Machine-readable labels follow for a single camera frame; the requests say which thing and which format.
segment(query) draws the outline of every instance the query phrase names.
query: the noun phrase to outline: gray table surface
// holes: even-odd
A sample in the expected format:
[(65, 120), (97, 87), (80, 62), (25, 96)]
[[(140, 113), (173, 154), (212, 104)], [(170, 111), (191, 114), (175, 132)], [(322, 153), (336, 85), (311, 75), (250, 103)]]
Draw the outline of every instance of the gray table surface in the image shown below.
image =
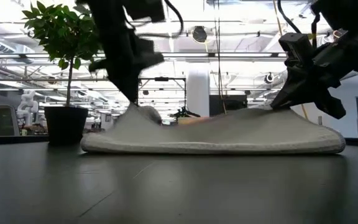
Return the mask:
[(0, 223), (358, 223), (338, 156), (126, 156), (0, 146)]

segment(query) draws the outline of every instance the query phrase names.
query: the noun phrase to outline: ceiling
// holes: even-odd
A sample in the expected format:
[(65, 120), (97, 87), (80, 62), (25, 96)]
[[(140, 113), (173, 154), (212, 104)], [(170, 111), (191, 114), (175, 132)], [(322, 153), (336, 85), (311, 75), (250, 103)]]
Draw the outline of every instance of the ceiling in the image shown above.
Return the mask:
[[(38, 42), (27, 36), (30, 30), (24, 28), (24, 22), (21, 20), (23, 17), (21, 10), (30, 8), (31, 2), (35, 3), (36, 1), (0, 0), (0, 44), (7, 47), (6, 49), (12, 49), (15, 53), (44, 53), (38, 46)], [(70, 7), (75, 5), (74, 0), (44, 0), (42, 2), (45, 5), (60, 3)], [(214, 80), (217, 80), (219, 68), (217, 60), (215, 58), (200, 57), (197, 61), (194, 61), (187, 58), (185, 54), (217, 52), (216, 40), (219, 39), (222, 53), (239, 53), (238, 55), (244, 53), (241, 57), (234, 57), (230, 60), (223, 59), (220, 63), (225, 88), (266, 87), (264, 77), (269, 73), (272, 73), (277, 79), (273, 83), (274, 85), (282, 83), (282, 78), (284, 78), (282, 75), (285, 74), (283, 64), (285, 57), (269, 60), (259, 57), (267, 52), (283, 52), (278, 44), (280, 37), (279, 27), (281, 27), (283, 33), (293, 32), (293, 29), (285, 24), (282, 16), (276, 15), (273, 1), (220, 0), (219, 10), (218, 2), (213, 3), (212, 0), (171, 0), (171, 2), (179, 10), (185, 21), (184, 33), (176, 39), (155, 37), (150, 39), (155, 42), (156, 51), (176, 55), (183, 53), (183, 56), (167, 57), (166, 62), (144, 70), (141, 77), (185, 78), (192, 66), (195, 66), (195, 62), (205, 63), (209, 66), (211, 91), (217, 93), (217, 85), (214, 82)], [(293, 19), (293, 22), (302, 32), (310, 32), (310, 24), (314, 16), (309, 10), (308, 1), (283, 0), (282, 7), (287, 17)], [(137, 33), (177, 34), (180, 27), (177, 16), (171, 9), (166, 9), (165, 15), (166, 22), (138, 27)], [(139, 25), (142, 21), (132, 21), (132, 23)], [(206, 44), (199, 44), (192, 38), (195, 26), (205, 28), (208, 34)], [(221, 33), (219, 37), (216, 37), (217, 30), (220, 30)], [(332, 41), (332, 35), (328, 35), (330, 32), (332, 31), (327, 22), (322, 19), (318, 24), (318, 43), (323, 44)], [(255, 57), (250, 57), (245, 53), (255, 53)], [(27, 64), (12, 58), (0, 58), (1, 68), (5, 72), (0, 72), (0, 77), (6, 78), (26, 78), (28, 80), (49, 77), (55, 77), (56, 79), (68, 78), (67, 71), (60, 71), (56, 66), (56, 62), (48, 62), (46, 58), (33, 58)], [(112, 83), (103, 80), (106, 75), (104, 71), (90, 74), (86, 66), (82, 66), (78, 71), (76, 70), (73, 78), (79, 78), (81, 81), (74, 81), (73, 86), (84, 90), (73, 94), (73, 101), (79, 105), (87, 105), (85, 107), (99, 111), (117, 109), (116, 111), (121, 113), (125, 110), (128, 104), (127, 100), (118, 91), (113, 90), (115, 86)], [(0, 88), (11, 88), (16, 85), (16, 83), (5, 84), (0, 82)], [(22, 85), (29, 88), (52, 89), (53, 91), (37, 91), (38, 95), (42, 96), (42, 99), (47, 102), (57, 101), (57, 104), (59, 104), (63, 103), (65, 99), (64, 91), (55, 91), (55, 89), (64, 89), (67, 85), (66, 81), (56, 82), (53, 85), (47, 82), (27, 82), (22, 83)], [(183, 106), (185, 96), (184, 91), (181, 89), (182, 87), (174, 80), (169, 82), (149, 81), (142, 87), (143, 89), (164, 88), (167, 90), (149, 91), (148, 95), (143, 95), (143, 91), (141, 91), (139, 95), (140, 101), (143, 100), (145, 105), (156, 107), (162, 114), (169, 114), (175, 112), (178, 107)], [(89, 88), (108, 90), (86, 90)], [(237, 92), (228, 91), (229, 94), (236, 94)], [(274, 93), (268, 96), (264, 91), (255, 91), (253, 96), (255, 98), (259, 96), (268, 98), (273, 97)]]

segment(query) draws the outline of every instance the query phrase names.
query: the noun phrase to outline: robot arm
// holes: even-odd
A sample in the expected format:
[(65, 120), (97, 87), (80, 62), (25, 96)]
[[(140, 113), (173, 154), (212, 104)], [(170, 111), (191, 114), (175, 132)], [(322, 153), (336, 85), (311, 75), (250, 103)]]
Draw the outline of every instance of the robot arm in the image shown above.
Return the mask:
[(353, 70), (358, 72), (358, 0), (319, 0), (311, 9), (316, 15), (322, 13), (334, 30), (347, 32), (317, 49), (306, 34), (288, 33), (280, 38), (280, 45), (288, 52), (288, 79), (271, 107), (278, 110), (314, 102), (321, 111), (339, 119), (346, 111), (328, 88), (339, 87), (341, 78)]

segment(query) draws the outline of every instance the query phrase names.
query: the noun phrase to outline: desk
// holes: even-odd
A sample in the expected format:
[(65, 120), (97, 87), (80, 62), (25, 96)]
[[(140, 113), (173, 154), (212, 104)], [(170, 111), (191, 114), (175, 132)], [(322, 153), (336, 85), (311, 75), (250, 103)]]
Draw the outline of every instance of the desk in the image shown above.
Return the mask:
[(358, 223), (338, 156), (126, 156), (0, 146), (0, 223)]

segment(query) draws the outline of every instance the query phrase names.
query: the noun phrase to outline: chair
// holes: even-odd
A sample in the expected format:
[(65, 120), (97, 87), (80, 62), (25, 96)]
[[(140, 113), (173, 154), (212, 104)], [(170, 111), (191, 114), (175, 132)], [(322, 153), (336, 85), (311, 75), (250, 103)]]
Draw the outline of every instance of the chair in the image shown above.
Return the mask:
[(0, 136), (20, 136), (16, 111), (8, 105), (0, 105)]

